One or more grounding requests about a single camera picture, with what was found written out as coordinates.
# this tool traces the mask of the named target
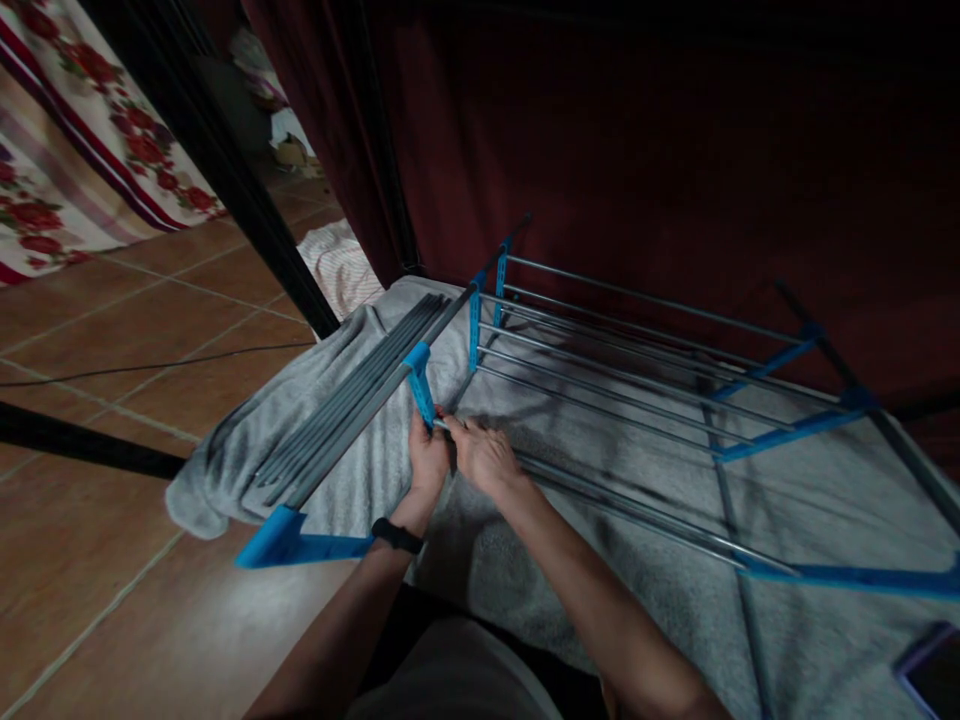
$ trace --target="wrist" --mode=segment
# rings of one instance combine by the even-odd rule
[[[442,485],[434,487],[411,487],[390,515],[390,522],[402,527],[417,537],[423,537],[427,524],[440,499]]]
[[[504,508],[512,508],[518,504],[524,504],[537,492],[537,486],[528,475],[517,473],[508,479],[494,483],[487,491],[487,495],[490,496],[493,504],[497,506],[497,509],[500,510],[502,514]]]

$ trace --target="white cloth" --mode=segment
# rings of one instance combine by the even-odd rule
[[[297,251],[338,320],[383,295],[383,286],[346,218],[308,232]]]
[[[393,677],[357,698],[347,720],[562,720],[517,654],[472,620],[431,625]]]

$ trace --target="black wristband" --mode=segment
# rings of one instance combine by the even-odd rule
[[[395,550],[404,550],[411,555],[419,555],[423,549],[423,540],[404,528],[398,528],[386,518],[377,520],[370,529],[370,534],[380,538]]]

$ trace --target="dark red curtain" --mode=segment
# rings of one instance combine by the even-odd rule
[[[397,233],[338,49],[336,4],[253,4],[389,282]],[[782,278],[888,407],[960,387],[960,107],[949,76],[450,3],[367,7],[429,277],[466,283],[532,211],[517,248],[527,257],[796,330],[773,289]],[[532,290],[757,357],[778,349],[524,270],[512,279]],[[786,376],[838,389],[815,356]]]
[[[290,106],[323,163],[344,215],[384,287],[404,274],[373,150],[373,130],[353,81],[357,72],[343,5],[330,0],[244,0]]]

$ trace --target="drying rack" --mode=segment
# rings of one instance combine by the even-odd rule
[[[384,378],[379,389],[363,401],[362,408],[354,415],[351,422],[346,423],[347,426],[342,429],[339,438],[326,454],[323,461],[324,472],[318,474],[311,482],[296,488],[284,505],[278,507],[271,514],[237,558],[239,566],[253,569],[274,565],[362,557],[366,553],[373,543],[372,537],[351,538],[301,534],[300,530],[307,516],[300,510],[322,482],[323,475],[339,461],[405,379],[409,380],[414,399],[424,422],[430,428],[434,425],[446,427],[443,421],[436,416],[426,377],[430,345],[463,306],[469,302],[469,373],[455,395],[452,403],[454,406],[462,398],[474,375],[477,372],[483,372],[505,382],[515,383],[527,389],[541,392],[560,399],[564,403],[595,412],[609,420],[625,423],[711,456],[717,475],[724,520],[729,533],[727,536],[712,532],[707,528],[695,525],[632,497],[617,493],[588,478],[571,473],[528,453],[515,451],[520,464],[531,473],[538,484],[559,491],[583,504],[599,508],[611,516],[643,527],[692,551],[704,553],[736,569],[744,626],[763,717],[773,717],[773,701],[760,643],[760,631],[754,609],[751,583],[748,582],[748,579],[833,586],[897,595],[916,595],[950,601],[960,600],[960,552],[957,553],[953,567],[945,572],[919,572],[888,568],[795,564],[748,547],[740,541],[737,519],[726,477],[725,468],[728,463],[785,443],[802,441],[803,438],[810,435],[826,432],[865,417],[874,423],[933,505],[960,538],[960,506],[946,489],[941,478],[931,471],[903,433],[893,425],[874,396],[861,385],[853,371],[830,343],[823,328],[813,321],[797,298],[783,283],[777,283],[777,288],[801,323],[801,329],[797,335],[725,317],[654,295],[617,287],[511,254],[517,232],[525,227],[529,221],[530,216],[527,215],[517,230],[500,245],[493,257],[477,273],[467,288],[426,331],[412,352]],[[673,308],[716,323],[764,335],[783,343],[783,347],[769,359],[757,361],[663,332],[657,328],[606,316],[588,308],[562,302],[508,284],[506,282],[507,270],[511,263],[542,272],[554,273],[594,287],[623,293],[640,301]],[[494,294],[488,294],[486,292],[487,274],[494,266],[496,266],[495,290]],[[513,298],[508,299],[506,297],[508,292],[513,294]],[[525,299],[537,301],[538,306],[534,307],[520,302],[519,297],[521,296]],[[493,304],[493,317],[490,323],[482,320],[481,310],[484,302]],[[568,314],[557,315],[546,309],[549,306],[558,307],[567,313],[574,313],[593,321],[600,321],[603,324],[588,325]],[[642,358],[647,363],[690,373],[697,378],[696,388],[691,389],[689,386],[667,382],[660,377],[644,375],[634,370],[627,371],[612,367],[597,359],[557,347],[538,338],[529,337],[516,329],[508,330],[504,327],[507,312],[522,318],[532,326],[575,333],[591,342]],[[490,335],[488,341],[484,344],[481,344],[482,333]],[[492,347],[493,340],[498,337],[535,347],[582,367],[598,370],[633,385],[692,403],[700,408],[703,421],[674,413],[634,397],[621,395],[581,378],[571,377],[557,370],[544,368],[536,363],[512,356],[508,352],[494,349]],[[837,398],[828,398],[814,390],[770,377],[775,370],[796,360],[805,353],[815,350],[823,353],[844,383],[845,389]],[[563,395],[529,380],[487,367],[483,364],[486,356],[499,358],[508,364],[521,367],[527,371],[563,380],[596,395],[644,410],[662,418],[665,424],[680,424],[702,430],[707,442],[698,444],[686,437],[670,432],[663,426],[653,426],[617,415],[605,408],[591,405],[583,400]],[[814,414],[801,420],[784,421],[729,402],[733,395],[748,386],[755,386],[792,399],[802,400],[805,403],[817,406],[819,409]],[[714,422],[714,416],[717,412],[740,415],[751,421],[762,423],[770,430],[753,437],[727,431],[717,427]]]

